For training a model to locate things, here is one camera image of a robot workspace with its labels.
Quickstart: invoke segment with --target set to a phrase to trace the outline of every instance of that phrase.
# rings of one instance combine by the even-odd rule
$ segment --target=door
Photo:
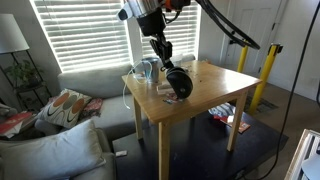
[[[281,0],[231,0],[230,3],[234,5],[232,23],[261,47],[260,50],[249,48],[243,70],[243,73],[257,76],[273,40],[270,37],[272,37]],[[225,66],[236,70],[242,47],[238,44],[229,44],[226,48]]]

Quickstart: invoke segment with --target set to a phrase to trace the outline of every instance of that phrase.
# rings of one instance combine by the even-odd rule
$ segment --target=window blinds
[[[129,63],[120,0],[30,0],[62,72]]]
[[[175,12],[166,13],[166,18],[172,19]],[[172,55],[193,54],[197,51],[197,28],[198,28],[198,4],[191,1],[191,5],[184,7],[179,17],[164,30],[167,41],[173,46]],[[155,56],[149,41],[151,37],[141,34],[143,58]]]

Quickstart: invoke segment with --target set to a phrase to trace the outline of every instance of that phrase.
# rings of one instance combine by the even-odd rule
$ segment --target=houseplant
[[[41,79],[36,68],[27,60],[23,60],[23,62],[19,64],[14,63],[9,68],[9,75],[12,76],[15,81],[20,80],[19,82],[21,82],[21,85],[19,87],[34,87],[41,83]]]

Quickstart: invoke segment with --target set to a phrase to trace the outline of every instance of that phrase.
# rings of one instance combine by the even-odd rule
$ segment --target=table leg
[[[133,98],[134,103],[134,114],[135,114],[135,120],[136,120],[136,133],[137,133],[137,139],[143,138],[143,132],[142,132],[142,120],[141,120],[141,108],[139,103],[137,102],[136,98]]]
[[[169,179],[170,126],[159,123],[159,180]]]
[[[228,147],[227,147],[228,151],[232,151],[234,149],[244,105],[246,103],[247,94],[248,94],[248,91],[245,91],[237,99],[236,112],[234,113],[231,133],[230,133]]]

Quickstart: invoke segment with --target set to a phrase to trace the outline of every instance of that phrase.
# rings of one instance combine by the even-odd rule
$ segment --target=throw pillow
[[[59,97],[59,96],[50,97],[50,98],[48,99],[47,105],[51,104],[53,101],[55,101],[56,99],[58,99],[58,97]]]
[[[90,96],[65,89],[58,98],[42,109],[38,118],[52,124],[72,128],[77,124],[80,112],[90,99]]]
[[[70,178],[105,164],[92,120],[1,151],[4,179]]]
[[[100,109],[102,106],[103,100],[101,98],[93,98],[91,101],[86,105],[86,107],[83,108],[80,120],[89,119],[93,116],[99,116],[101,115]]]

